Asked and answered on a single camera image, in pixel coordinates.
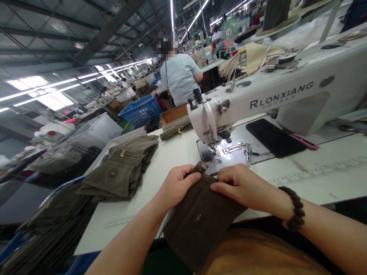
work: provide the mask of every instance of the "smartphone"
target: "smartphone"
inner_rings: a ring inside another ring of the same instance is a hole
[[[246,129],[274,156],[279,158],[294,155],[307,149],[301,142],[263,118],[247,124]]]

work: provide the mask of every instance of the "sewing machine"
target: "sewing machine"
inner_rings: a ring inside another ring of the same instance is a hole
[[[209,45],[204,49],[200,49],[197,52],[197,57],[194,54],[191,54],[191,58],[194,59],[195,63],[198,65],[200,69],[208,66],[213,63],[213,47]]]
[[[189,100],[196,134],[208,146],[231,143],[233,124],[279,108],[277,123],[292,133],[317,133],[328,121],[365,107],[367,23],[301,53],[285,55],[237,83]]]

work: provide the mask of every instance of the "bag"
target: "bag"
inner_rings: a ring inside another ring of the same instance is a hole
[[[247,209],[210,190],[210,185],[218,180],[205,174],[207,168],[199,162],[192,170],[200,172],[202,178],[170,210],[163,227],[169,247],[193,272],[201,271],[233,220]]]
[[[163,127],[163,133],[160,135],[161,140],[167,140],[178,134],[183,134],[192,129],[190,118],[188,115],[183,116],[175,121],[166,124]]]

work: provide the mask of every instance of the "blue plastic basket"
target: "blue plastic basket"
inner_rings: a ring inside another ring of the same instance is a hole
[[[127,105],[119,113],[119,116],[138,128],[144,126],[152,118],[159,119],[162,112],[164,112],[164,109],[158,102],[158,96],[146,95]]]

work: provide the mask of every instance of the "human hand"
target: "human hand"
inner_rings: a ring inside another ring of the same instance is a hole
[[[270,213],[287,220],[293,215],[292,200],[243,164],[219,170],[218,183],[210,189],[226,195],[253,210]]]
[[[164,204],[163,208],[166,211],[179,204],[185,197],[189,188],[201,178],[200,173],[193,173],[185,178],[193,168],[194,165],[188,164],[174,167],[168,173],[161,188],[156,194],[156,198],[158,198],[160,203]]]

